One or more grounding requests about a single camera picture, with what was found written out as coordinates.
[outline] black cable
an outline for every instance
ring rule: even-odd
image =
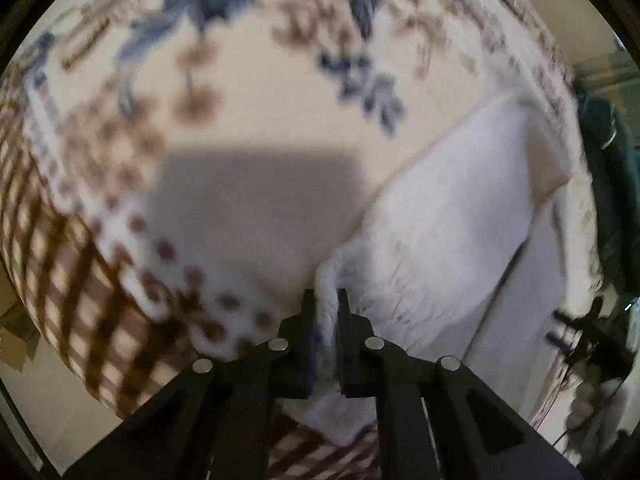
[[[567,430],[564,430],[564,432],[562,432],[562,435],[560,435],[558,437],[558,439],[556,439],[556,441],[553,443],[553,447],[555,447],[556,444],[558,444],[558,442],[560,442],[562,440],[562,438],[567,436],[568,434],[577,433],[578,431],[583,430],[596,416],[598,416],[602,412],[602,410],[604,410],[609,405],[609,403],[611,402],[611,399],[613,399],[613,397],[615,397],[616,393],[618,393],[618,391],[622,387],[622,384],[623,383],[621,382],[618,385],[618,387],[615,389],[615,391],[609,397],[607,397],[607,399],[602,403],[602,405],[599,407],[599,409],[597,409],[593,413],[591,413],[590,416],[585,418],[575,428],[571,428],[571,429],[568,428]]]

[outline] silver screw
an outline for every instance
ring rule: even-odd
[[[379,337],[367,337],[364,346],[369,350],[382,350],[385,347],[385,340]]]
[[[197,374],[208,374],[213,368],[213,363],[208,359],[198,359],[193,364],[193,371]]]
[[[447,355],[440,359],[440,366],[445,370],[455,372],[460,368],[460,360],[457,357],[453,357],[453,355]]]
[[[274,352],[284,352],[287,348],[289,348],[289,341],[281,337],[269,341],[269,350]]]

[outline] checkered fabric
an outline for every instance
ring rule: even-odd
[[[108,265],[79,216],[60,214],[36,167],[34,126],[23,86],[25,59],[0,86],[0,251],[31,318],[87,391],[126,417],[196,357],[177,319],[154,323],[123,290],[123,262]],[[378,476],[377,432],[363,430],[347,447],[279,414],[274,422],[270,478]]]

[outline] brown plaid pattern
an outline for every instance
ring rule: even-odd
[[[27,128],[38,131],[14,62],[0,79],[0,252],[31,318],[87,391],[124,417],[193,358],[177,319],[154,323],[118,280],[78,215],[53,207]],[[378,478],[377,432],[347,447],[279,414],[271,441],[273,480]]]

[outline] floor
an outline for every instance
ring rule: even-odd
[[[570,62],[615,51],[612,31],[587,0],[530,1]],[[22,373],[0,364],[0,377],[60,471],[119,424],[113,413],[85,392],[81,382],[45,342],[41,342],[33,363],[27,363]],[[562,394],[540,428],[548,440],[553,441],[562,433],[571,400],[571,391]]]

